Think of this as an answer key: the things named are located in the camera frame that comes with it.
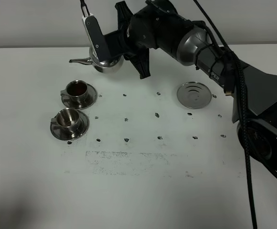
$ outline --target metal spout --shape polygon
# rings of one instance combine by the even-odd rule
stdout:
[[[80,64],[84,64],[84,65],[91,65],[92,60],[90,57],[84,58],[84,59],[72,59],[72,60],[70,60],[70,63],[80,63]]]

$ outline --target metal saucer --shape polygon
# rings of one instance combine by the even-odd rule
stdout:
[[[96,89],[91,86],[90,84],[87,84],[87,91],[88,91],[88,97],[81,103],[75,103],[73,100],[71,100],[67,95],[61,95],[61,100],[64,106],[71,107],[76,110],[82,110],[87,107],[90,107],[93,105],[97,100],[97,91]]]
[[[86,114],[82,113],[81,111],[78,111],[78,113],[79,113],[79,118],[82,120],[82,123],[78,128],[78,131],[69,133],[69,132],[63,130],[63,128],[51,124],[52,135],[55,138],[62,140],[62,141],[74,140],[74,139],[77,139],[77,138],[81,137],[82,135],[84,135],[89,128],[90,122],[89,122],[89,119],[86,116]]]
[[[185,107],[200,109],[210,103],[211,92],[202,83],[187,82],[177,90],[177,99]]]

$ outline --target metal cup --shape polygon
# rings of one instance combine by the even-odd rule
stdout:
[[[61,91],[61,95],[69,97],[74,103],[81,104],[88,97],[88,84],[82,80],[75,80],[70,82],[65,90]]]
[[[77,110],[73,108],[65,108],[51,119],[51,124],[66,133],[74,133],[80,128],[82,119]]]

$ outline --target white table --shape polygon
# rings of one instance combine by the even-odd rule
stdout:
[[[232,48],[277,74],[277,45]],[[88,48],[0,49],[0,203],[27,196],[31,229],[252,228],[233,99],[161,50],[151,51],[144,80],[129,62],[112,75],[68,63],[87,56]],[[76,79],[102,97],[84,110],[87,134],[68,145],[49,127],[64,108],[60,90]],[[189,81],[217,98],[183,107],[176,90]],[[277,180],[253,159],[252,174],[259,228],[277,229]]]

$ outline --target wall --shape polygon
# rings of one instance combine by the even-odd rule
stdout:
[[[118,0],[86,0],[103,33],[117,29]],[[127,0],[133,12],[144,0]],[[192,0],[172,0],[180,15],[204,20]],[[228,43],[277,43],[277,0],[200,0]],[[79,0],[0,0],[0,47],[85,46]]]

